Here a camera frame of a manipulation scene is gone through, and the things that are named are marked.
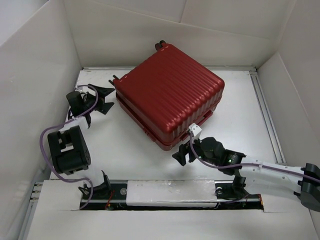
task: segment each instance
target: suitcase handle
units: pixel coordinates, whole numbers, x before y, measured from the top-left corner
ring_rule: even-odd
[[[195,124],[201,126],[208,118],[211,117],[211,115],[213,114],[213,112],[211,110],[207,111],[206,114],[203,115],[203,118],[200,122],[197,123],[197,121],[195,121]],[[188,133],[186,132],[185,134],[183,134],[180,137],[180,140],[183,141],[188,137]]]

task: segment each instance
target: red wire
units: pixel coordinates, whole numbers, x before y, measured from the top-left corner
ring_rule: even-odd
[[[111,195],[110,195],[110,197],[108,199],[108,202],[106,203],[106,205],[104,207],[104,210],[106,210],[108,208],[109,202],[112,199],[112,197],[114,196],[114,194],[115,194],[115,190],[112,191],[112,193],[111,193]]]

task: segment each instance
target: white bracket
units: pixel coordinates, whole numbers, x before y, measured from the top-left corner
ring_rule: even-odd
[[[77,118],[74,119],[72,122],[67,123],[66,125],[64,125],[64,127],[61,128],[61,129],[59,130],[59,132],[67,131],[67,130],[69,130],[70,128],[75,127],[75,126],[79,126],[80,129],[81,129],[81,132],[83,132],[84,130],[88,129],[88,128],[89,128],[89,125],[88,125],[88,123],[87,123],[86,117],[84,117],[84,116],[77,117]]]
[[[202,129],[197,124],[192,123],[189,126],[189,130],[193,133],[193,142],[192,143],[194,143],[195,140],[198,140],[200,138]]]
[[[259,164],[259,166],[246,166],[239,169],[239,173],[241,177],[246,178],[246,185],[255,185],[260,184],[257,180],[266,181],[266,184],[273,183],[285,188],[292,190],[293,192],[300,193],[301,186],[298,184],[299,181],[302,181],[303,178],[301,176],[292,175],[285,172],[275,171],[263,166],[273,167],[279,170],[291,171],[294,173],[303,174],[304,172],[301,170],[301,167],[297,166],[282,166],[274,163],[262,162],[246,156],[241,161],[242,164]]]

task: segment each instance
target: suitcase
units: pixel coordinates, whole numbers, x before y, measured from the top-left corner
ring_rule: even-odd
[[[188,126],[213,114],[225,82],[172,44],[160,41],[155,48],[113,84],[123,110],[168,151],[187,138]]]

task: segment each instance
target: robotic arm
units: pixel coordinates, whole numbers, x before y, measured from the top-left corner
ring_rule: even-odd
[[[199,139],[201,128],[189,127],[190,141],[172,155],[182,166],[198,159],[204,165],[235,176],[232,187],[244,194],[268,194],[300,201],[308,209],[320,212],[320,169],[307,163],[290,167],[266,163],[241,152],[225,149],[213,137]]]
[[[66,95],[70,109],[68,119],[72,116],[85,115],[74,118],[58,130],[48,134],[48,143],[52,158],[52,164],[58,174],[71,175],[81,170],[87,170],[91,164],[91,157],[86,145],[83,131],[90,128],[92,111],[98,111],[104,115],[111,109],[114,102],[105,102],[105,97],[112,93],[114,88],[105,88],[88,84],[95,89],[97,96],[89,92],[72,91]]]

